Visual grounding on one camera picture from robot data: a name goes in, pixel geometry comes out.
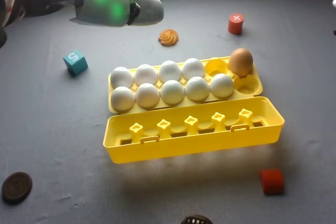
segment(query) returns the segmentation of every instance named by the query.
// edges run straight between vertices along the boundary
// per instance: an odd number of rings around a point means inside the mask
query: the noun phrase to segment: blue cube with number
[[[78,50],[75,50],[68,56],[65,56],[63,60],[67,65],[69,72],[74,75],[77,75],[88,68],[85,57]]]

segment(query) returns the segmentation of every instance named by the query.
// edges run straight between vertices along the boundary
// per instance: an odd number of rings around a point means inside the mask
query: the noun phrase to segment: table
[[[18,206],[0,202],[1,223],[333,223],[336,219],[336,9],[333,0],[162,0],[153,26],[78,25],[66,8],[6,28],[0,50],[0,181],[29,173]],[[244,14],[241,36],[228,17]],[[180,41],[162,47],[159,33]],[[165,60],[254,56],[263,96],[286,123],[273,145],[117,165],[102,146],[108,74]],[[89,68],[72,78],[62,57],[78,49]],[[265,197],[258,171],[281,168],[286,194]]]

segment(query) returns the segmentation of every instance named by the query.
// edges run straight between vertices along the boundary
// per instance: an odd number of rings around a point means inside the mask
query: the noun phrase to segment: egg
[[[194,101],[207,98],[209,92],[209,85],[202,77],[191,78],[185,86],[185,94]]]
[[[125,111],[135,104],[134,93],[126,87],[117,87],[111,95],[112,107],[118,111]]]
[[[249,50],[238,48],[229,58],[229,69],[240,77],[247,76],[253,68],[253,57]]]
[[[184,99],[184,88],[175,80],[169,80],[161,88],[162,101],[168,104],[177,104]]]
[[[140,65],[135,72],[135,82],[138,86],[144,83],[155,84],[157,82],[157,73],[154,68],[148,64]]]
[[[232,79],[224,73],[215,75],[210,83],[210,92],[219,98],[228,97],[234,90]]]
[[[118,67],[112,71],[110,82],[114,89],[117,87],[129,88],[134,83],[134,77],[127,68]]]
[[[161,64],[159,70],[159,79],[163,83],[169,80],[178,81],[181,78],[181,70],[176,62],[167,60]]]
[[[135,94],[135,100],[141,107],[150,108],[159,102],[160,93],[154,85],[144,83],[138,87]]]
[[[203,77],[205,74],[204,66],[200,62],[200,60],[197,60],[195,58],[187,59],[184,62],[183,68],[182,68],[182,74],[185,79],[189,80],[195,76]]]

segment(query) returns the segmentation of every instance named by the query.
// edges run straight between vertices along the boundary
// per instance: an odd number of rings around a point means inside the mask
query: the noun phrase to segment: red block
[[[241,13],[232,13],[229,18],[228,30],[232,34],[241,34],[243,29],[244,16]]]
[[[279,169],[261,170],[260,176],[265,195],[284,194],[284,181]]]

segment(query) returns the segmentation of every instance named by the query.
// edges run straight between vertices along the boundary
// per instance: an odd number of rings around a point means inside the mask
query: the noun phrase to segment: yellow egg carton
[[[265,97],[201,103],[115,115],[103,145],[113,162],[128,163],[274,143],[284,122]]]
[[[176,107],[176,106],[190,106],[190,105],[196,105],[196,104],[200,104],[200,103],[207,103],[207,102],[214,102],[214,101],[223,101],[223,100],[236,100],[236,99],[243,99],[246,97],[252,97],[254,95],[259,95],[262,92],[262,88],[263,86],[261,85],[261,81],[258,75],[258,71],[255,67],[255,65],[253,65],[253,69],[252,72],[250,74],[248,74],[246,77],[240,78],[238,75],[232,73],[229,70],[228,67],[228,62],[229,62],[229,58],[230,57],[220,57],[220,58],[211,58],[211,59],[205,59],[205,60],[201,60],[202,64],[205,67],[205,76],[203,77],[208,84],[211,83],[212,78],[218,74],[218,73],[225,73],[228,76],[231,77],[231,79],[234,82],[234,87],[235,87],[235,91],[233,92],[232,95],[230,95],[229,97],[225,98],[225,99],[220,99],[216,96],[214,96],[213,94],[209,94],[209,96],[203,100],[203,101],[193,101],[191,99],[189,99],[187,96],[184,97],[184,99],[176,105],[170,105],[165,103],[164,101],[162,101],[162,99],[160,99],[160,101],[152,108],[142,108],[141,106],[139,106],[138,104],[135,104],[132,108],[130,108],[127,111],[117,111],[112,107],[111,104],[111,94],[113,91],[113,87],[111,86],[111,82],[110,82],[110,77],[111,75],[109,75],[109,79],[108,79],[108,86],[109,86],[109,110],[113,113],[119,114],[119,113],[138,113],[138,112],[143,112],[143,111],[147,111],[147,110],[157,110],[157,109],[163,109],[163,108],[169,108],[169,107]],[[178,66],[180,69],[183,68],[183,62],[178,63]],[[153,68],[155,69],[156,73],[159,73],[159,69],[160,69],[160,65],[159,66],[153,66]],[[134,76],[135,72],[136,72],[136,68],[134,69],[130,69],[131,74]],[[181,79],[179,80],[179,82],[183,85],[183,87],[185,88],[185,85],[187,84],[188,80],[186,80],[183,76],[181,77]],[[157,87],[157,89],[159,91],[161,91],[161,87],[163,85],[163,82],[161,82],[159,79],[156,82],[155,86]],[[134,94],[137,92],[136,90],[138,89],[138,85],[136,83],[134,83],[131,88],[130,88]]]

